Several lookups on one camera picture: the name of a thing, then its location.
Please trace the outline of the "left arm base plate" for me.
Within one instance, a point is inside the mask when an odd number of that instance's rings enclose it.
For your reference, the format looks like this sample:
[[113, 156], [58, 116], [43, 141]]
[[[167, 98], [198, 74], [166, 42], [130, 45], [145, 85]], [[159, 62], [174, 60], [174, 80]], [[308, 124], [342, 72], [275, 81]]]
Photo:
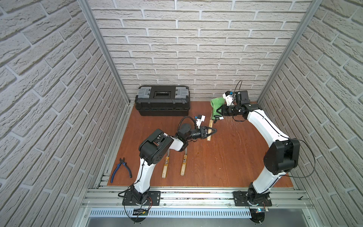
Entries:
[[143, 194], [134, 193], [130, 190], [123, 195], [124, 206], [159, 206], [161, 191], [148, 191]]

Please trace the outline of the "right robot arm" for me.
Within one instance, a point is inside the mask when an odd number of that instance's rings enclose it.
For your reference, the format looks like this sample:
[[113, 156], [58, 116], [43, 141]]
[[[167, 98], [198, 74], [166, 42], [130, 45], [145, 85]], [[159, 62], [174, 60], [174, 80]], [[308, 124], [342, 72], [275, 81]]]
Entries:
[[258, 104], [252, 104], [247, 91], [227, 91], [222, 97], [211, 100], [212, 118], [238, 115], [250, 122], [263, 136], [267, 145], [264, 168], [247, 191], [246, 198], [253, 200], [267, 196], [276, 182], [298, 164], [300, 142], [292, 139], [277, 128]]

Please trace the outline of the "green rag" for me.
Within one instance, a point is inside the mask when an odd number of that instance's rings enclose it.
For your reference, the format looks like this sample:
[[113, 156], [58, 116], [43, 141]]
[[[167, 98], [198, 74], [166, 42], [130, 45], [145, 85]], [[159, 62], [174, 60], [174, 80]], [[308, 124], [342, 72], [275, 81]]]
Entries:
[[210, 103], [213, 109], [211, 119], [217, 121], [219, 120], [219, 118], [216, 117], [216, 110], [225, 104], [225, 100], [223, 99], [223, 97], [218, 97], [212, 99]]

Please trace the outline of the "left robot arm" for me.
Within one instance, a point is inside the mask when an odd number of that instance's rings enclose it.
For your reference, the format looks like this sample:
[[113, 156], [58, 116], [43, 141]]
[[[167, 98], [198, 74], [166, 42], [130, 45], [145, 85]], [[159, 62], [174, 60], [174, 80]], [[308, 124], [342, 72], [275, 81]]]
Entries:
[[145, 197], [150, 188], [154, 168], [169, 150], [184, 151], [190, 141], [207, 139], [214, 135], [217, 129], [206, 126], [191, 126], [182, 124], [175, 136], [168, 135], [161, 129], [156, 129], [139, 146], [140, 168], [136, 181], [131, 185], [135, 197]]

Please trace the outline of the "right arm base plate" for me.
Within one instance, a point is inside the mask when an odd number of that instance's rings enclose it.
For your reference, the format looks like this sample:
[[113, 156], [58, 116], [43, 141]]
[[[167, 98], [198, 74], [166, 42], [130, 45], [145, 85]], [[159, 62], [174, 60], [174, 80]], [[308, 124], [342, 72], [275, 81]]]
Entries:
[[234, 191], [233, 201], [236, 207], [243, 207], [243, 206], [271, 207], [272, 200], [269, 195], [270, 193], [256, 194], [256, 193], [249, 193], [248, 191]]

